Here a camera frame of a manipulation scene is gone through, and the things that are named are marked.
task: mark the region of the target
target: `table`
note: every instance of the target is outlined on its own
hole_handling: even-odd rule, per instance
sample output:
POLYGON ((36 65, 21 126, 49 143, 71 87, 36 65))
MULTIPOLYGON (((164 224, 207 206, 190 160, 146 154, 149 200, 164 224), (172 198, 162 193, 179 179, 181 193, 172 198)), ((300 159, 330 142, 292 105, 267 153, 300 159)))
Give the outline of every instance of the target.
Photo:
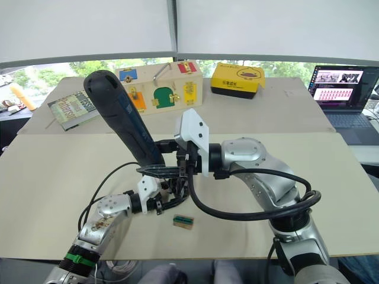
MULTIPOLYGON (((65 133, 54 120, 47 103, 82 89, 83 78, 62 79, 19 134, 65 133)), ((204 79, 203 98, 203 105, 195 109, 207 122, 211 133, 335 132, 299 78, 267 78, 266 88, 260 89, 252 100, 213 94, 210 80, 204 79)), ((171 134, 182 112, 169 111, 142 118, 151 133, 171 134)), ((113 130, 97 117, 66 133, 113 133, 113 130)))
MULTIPOLYGON (((312 216, 331 256, 379 253, 379 194, 337 133, 213 134, 212 143, 255 137, 295 174, 321 191, 312 216)), ((155 140, 171 135, 153 135, 155 140)), ((175 164, 173 154, 165 155, 175 164)), ((59 260, 76 235, 76 223, 105 175, 133 160, 115 134, 18 135, 0 157, 0 257, 59 260)), ((101 195, 136 189, 133 166, 117 172, 101 195)), ((216 209, 260 211, 235 177, 197 176, 199 198, 216 209)), ((267 221, 218 220, 192 200, 166 211, 136 214, 117 251, 105 259, 264 258, 272 241, 267 221), (174 227, 174 214, 195 218, 191 231, 174 227)))

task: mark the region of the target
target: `laptop keyboard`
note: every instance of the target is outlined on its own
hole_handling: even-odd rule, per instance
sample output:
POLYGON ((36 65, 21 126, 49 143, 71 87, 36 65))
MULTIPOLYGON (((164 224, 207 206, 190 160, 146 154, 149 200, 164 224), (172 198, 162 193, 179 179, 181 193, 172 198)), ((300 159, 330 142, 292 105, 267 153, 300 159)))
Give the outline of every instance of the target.
POLYGON ((326 114, 326 117, 335 128, 371 127, 361 114, 326 114))

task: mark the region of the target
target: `tree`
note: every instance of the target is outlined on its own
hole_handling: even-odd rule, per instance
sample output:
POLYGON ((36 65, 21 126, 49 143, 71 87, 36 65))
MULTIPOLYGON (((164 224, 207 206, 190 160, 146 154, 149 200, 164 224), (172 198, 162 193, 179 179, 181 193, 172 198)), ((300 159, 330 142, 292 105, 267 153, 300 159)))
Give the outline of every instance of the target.
POLYGON ((14 73, 13 81, 18 83, 21 87, 27 88, 29 85, 30 78, 26 75, 25 70, 19 70, 14 73))
POLYGON ((83 61, 83 62, 70 62, 71 69, 80 77, 87 77, 92 72, 97 70, 111 70, 106 61, 83 61))
POLYGON ((43 69, 38 72, 37 77, 44 81, 48 87, 55 87, 62 78, 67 77, 67 74, 56 73, 53 69, 43 69))

